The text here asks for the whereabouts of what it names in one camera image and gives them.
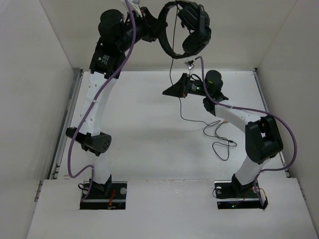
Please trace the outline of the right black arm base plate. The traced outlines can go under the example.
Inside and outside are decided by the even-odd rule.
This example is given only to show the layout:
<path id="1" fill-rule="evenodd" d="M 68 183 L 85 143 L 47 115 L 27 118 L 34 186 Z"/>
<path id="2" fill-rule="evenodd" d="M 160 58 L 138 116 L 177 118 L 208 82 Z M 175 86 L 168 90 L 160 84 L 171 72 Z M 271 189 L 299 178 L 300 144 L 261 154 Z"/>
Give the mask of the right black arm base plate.
<path id="1" fill-rule="evenodd" d="M 243 191 L 236 192 L 231 181 L 215 181 L 212 196 L 216 199 L 218 209 L 261 209 L 267 208 L 269 202 L 264 189 L 258 184 L 249 185 Z"/>

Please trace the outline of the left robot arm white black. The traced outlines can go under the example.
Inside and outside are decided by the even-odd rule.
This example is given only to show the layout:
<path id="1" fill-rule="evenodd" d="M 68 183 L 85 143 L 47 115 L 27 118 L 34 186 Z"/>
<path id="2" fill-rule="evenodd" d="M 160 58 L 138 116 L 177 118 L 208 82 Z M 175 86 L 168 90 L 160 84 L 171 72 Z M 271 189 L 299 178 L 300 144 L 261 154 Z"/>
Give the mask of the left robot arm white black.
<path id="1" fill-rule="evenodd" d="M 79 184 L 82 200 L 91 195 L 105 198 L 112 190 L 112 175 L 101 155 L 112 137 L 101 131 L 102 117 L 111 90 L 127 63 L 134 45 L 140 41 L 154 42 L 167 27 L 162 16 L 153 16 L 147 7 L 130 7 L 127 17 L 116 9 L 102 13 L 98 25 L 99 40 L 91 63 L 87 94 L 76 127 L 69 127 L 66 136 L 71 139 L 67 154 L 68 175 L 74 179 L 85 170 L 91 170 L 89 182 Z M 74 144 L 93 156 L 93 162 L 73 173 L 71 157 Z"/>

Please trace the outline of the black headphones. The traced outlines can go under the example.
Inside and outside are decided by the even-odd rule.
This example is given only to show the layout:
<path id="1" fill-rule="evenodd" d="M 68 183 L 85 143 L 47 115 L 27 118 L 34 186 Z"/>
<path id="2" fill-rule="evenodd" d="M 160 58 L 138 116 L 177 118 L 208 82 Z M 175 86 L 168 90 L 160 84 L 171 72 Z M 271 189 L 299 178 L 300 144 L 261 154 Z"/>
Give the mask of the black headphones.
<path id="1" fill-rule="evenodd" d="M 204 6 L 193 1 L 170 1 L 161 9 L 158 19 L 166 21 L 168 12 L 175 6 L 181 6 L 177 13 L 181 20 L 181 26 L 189 31 L 189 36 L 182 43 L 183 54 L 174 52 L 168 42 L 166 30 L 159 35 L 159 43 L 164 52 L 173 59 L 183 59 L 200 53 L 211 40 L 210 17 L 204 10 Z"/>

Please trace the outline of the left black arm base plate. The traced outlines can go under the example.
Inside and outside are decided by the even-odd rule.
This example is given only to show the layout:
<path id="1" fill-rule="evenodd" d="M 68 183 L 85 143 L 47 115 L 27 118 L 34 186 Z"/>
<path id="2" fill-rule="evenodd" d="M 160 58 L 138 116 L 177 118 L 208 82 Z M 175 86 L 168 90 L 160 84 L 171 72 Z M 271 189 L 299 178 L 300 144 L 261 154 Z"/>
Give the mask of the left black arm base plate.
<path id="1" fill-rule="evenodd" d="M 92 188 L 86 196 L 89 182 L 78 185 L 81 193 L 81 210 L 124 210 L 126 208 L 127 181 L 113 181 L 107 195 Z"/>

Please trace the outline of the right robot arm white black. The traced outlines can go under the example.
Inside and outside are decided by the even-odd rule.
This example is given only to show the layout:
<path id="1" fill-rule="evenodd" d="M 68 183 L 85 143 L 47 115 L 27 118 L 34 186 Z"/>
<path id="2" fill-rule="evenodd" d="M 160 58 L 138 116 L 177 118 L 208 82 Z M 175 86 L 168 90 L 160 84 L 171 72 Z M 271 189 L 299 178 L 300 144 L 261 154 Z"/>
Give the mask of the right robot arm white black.
<path id="1" fill-rule="evenodd" d="M 163 95 L 185 98 L 187 95 L 203 96 L 203 105 L 212 115 L 231 123 L 245 134 L 246 158 L 232 176 L 231 191 L 243 196 L 252 188 L 257 174 L 282 149 L 283 142 L 274 117 L 259 116 L 247 110 L 236 109 L 222 93 L 222 76 L 216 70 L 206 73 L 204 80 L 193 80 L 187 73 Z"/>

